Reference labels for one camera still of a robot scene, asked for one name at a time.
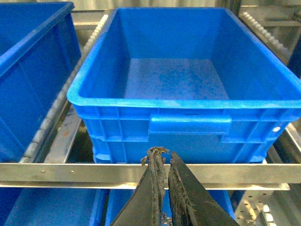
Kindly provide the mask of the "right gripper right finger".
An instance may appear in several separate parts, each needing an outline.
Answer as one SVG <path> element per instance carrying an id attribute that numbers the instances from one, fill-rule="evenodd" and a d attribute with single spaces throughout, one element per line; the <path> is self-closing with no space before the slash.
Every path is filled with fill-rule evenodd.
<path id="1" fill-rule="evenodd" d="M 169 201 L 174 226 L 237 226 L 213 199 L 176 152 L 168 173 Z"/>

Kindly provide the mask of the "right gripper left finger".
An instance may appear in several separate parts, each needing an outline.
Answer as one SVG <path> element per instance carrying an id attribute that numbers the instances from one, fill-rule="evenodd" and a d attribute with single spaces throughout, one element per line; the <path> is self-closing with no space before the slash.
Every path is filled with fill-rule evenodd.
<path id="1" fill-rule="evenodd" d="M 165 196 L 166 161 L 162 154 L 168 150 L 155 146 L 147 151 L 141 163 L 147 163 L 138 185 L 125 206 L 115 217 L 112 226 L 159 226 L 161 225 Z"/>

